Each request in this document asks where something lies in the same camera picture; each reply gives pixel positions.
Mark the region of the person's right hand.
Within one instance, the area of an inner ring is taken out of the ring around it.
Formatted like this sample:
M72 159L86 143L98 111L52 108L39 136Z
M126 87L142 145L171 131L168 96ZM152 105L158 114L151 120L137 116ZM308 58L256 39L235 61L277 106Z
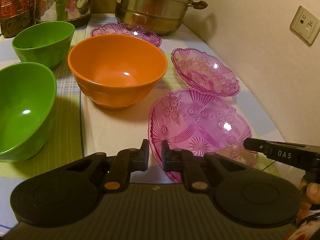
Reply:
M295 220L298 229L287 239L319 239L319 218L311 218L311 207L319 205L319 184L307 181L304 175L300 181L300 191L302 202Z

